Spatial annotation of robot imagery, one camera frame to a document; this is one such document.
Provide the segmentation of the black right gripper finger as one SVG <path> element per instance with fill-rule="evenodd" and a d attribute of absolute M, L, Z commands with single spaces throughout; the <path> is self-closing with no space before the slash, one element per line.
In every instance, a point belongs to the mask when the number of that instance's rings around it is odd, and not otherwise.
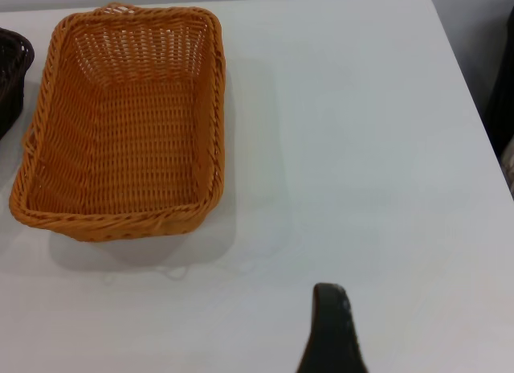
<path fill-rule="evenodd" d="M 345 289 L 317 283 L 311 329 L 298 372 L 367 372 Z"/>

